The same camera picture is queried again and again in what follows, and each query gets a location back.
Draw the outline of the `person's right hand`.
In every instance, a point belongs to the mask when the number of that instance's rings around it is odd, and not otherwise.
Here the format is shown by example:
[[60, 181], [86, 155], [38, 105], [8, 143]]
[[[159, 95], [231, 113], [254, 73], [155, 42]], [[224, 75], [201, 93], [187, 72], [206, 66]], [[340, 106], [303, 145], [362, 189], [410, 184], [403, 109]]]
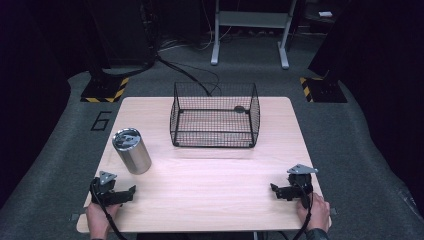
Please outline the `person's right hand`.
[[[309, 197], [312, 203], [312, 209], [306, 231], [321, 229], [324, 232], [328, 232], [330, 228], [330, 204], [317, 193], [311, 193]], [[303, 207], [301, 201], [298, 201], [296, 204], [296, 212], [300, 222], [304, 223], [309, 211]]]

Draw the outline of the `dark curtain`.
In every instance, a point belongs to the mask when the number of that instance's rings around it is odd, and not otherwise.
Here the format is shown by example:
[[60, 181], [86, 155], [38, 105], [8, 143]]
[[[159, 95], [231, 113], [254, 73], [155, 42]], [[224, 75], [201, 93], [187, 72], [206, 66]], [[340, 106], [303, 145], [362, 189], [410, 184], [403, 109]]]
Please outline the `dark curtain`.
[[309, 69], [348, 88], [424, 217], [424, 0], [351, 0]]
[[68, 79], [86, 70], [84, 0], [0, 0], [0, 209], [61, 117]]

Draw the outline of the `stainless steel tumbler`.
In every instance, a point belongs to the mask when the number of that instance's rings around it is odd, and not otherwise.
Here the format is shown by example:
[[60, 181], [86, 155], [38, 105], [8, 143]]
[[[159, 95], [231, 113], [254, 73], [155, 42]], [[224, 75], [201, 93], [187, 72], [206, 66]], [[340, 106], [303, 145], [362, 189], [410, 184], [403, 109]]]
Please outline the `stainless steel tumbler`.
[[112, 137], [112, 145], [131, 174], [143, 174], [151, 167], [151, 158], [137, 129], [118, 130]]

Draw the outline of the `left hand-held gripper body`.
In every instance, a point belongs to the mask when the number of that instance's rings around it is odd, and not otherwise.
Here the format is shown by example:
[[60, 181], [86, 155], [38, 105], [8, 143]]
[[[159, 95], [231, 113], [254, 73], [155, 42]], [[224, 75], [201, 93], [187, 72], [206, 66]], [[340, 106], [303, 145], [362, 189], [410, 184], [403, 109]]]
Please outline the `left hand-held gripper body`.
[[89, 191], [91, 193], [92, 203], [103, 206], [115, 205], [117, 203], [114, 192], [116, 177], [116, 174], [101, 171], [99, 176], [91, 181]]

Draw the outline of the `black striped stand base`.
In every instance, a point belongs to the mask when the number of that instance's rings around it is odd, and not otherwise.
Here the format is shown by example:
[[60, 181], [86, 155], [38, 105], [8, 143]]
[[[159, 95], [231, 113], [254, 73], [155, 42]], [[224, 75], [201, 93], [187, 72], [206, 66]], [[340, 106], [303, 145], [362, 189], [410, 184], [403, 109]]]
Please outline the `black striped stand base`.
[[114, 75], [100, 71], [90, 71], [90, 81], [83, 90], [82, 102], [117, 102], [124, 93], [129, 81], [126, 75]]
[[346, 103], [338, 78], [328, 71], [323, 77], [301, 77], [305, 98], [310, 103]]

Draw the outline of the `person's left hand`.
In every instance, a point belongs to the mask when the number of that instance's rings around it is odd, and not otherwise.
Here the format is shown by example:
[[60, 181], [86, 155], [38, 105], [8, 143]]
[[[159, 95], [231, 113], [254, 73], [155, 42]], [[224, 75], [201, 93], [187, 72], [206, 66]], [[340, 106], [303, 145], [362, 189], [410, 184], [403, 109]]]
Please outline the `person's left hand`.
[[98, 204], [90, 203], [86, 208], [86, 218], [90, 236], [107, 236], [110, 231], [110, 223], [106, 214]]

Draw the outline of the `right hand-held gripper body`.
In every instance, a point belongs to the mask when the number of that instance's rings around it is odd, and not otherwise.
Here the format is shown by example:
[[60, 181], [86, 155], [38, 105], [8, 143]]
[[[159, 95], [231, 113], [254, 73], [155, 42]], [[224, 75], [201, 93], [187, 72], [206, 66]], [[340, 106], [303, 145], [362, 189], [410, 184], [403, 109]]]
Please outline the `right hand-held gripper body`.
[[318, 170], [313, 167], [297, 164], [290, 168], [287, 173], [288, 181], [290, 183], [290, 194], [287, 198], [288, 201], [292, 201], [295, 198], [301, 200], [302, 206], [305, 209], [311, 207], [311, 200], [309, 194], [313, 192], [312, 176], [316, 174]]

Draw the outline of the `grey metal stand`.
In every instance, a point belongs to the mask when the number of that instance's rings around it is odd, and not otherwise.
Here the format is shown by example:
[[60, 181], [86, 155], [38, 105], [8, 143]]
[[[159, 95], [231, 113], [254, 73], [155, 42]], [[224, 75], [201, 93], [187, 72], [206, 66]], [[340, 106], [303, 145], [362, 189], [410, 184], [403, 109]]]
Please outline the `grey metal stand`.
[[297, 0], [290, 0], [287, 13], [224, 11], [220, 9], [220, 0], [215, 0], [215, 36], [210, 63], [216, 66], [219, 62], [220, 27], [253, 27], [283, 29], [281, 40], [277, 43], [280, 64], [284, 70], [289, 69], [286, 43], [294, 15]]

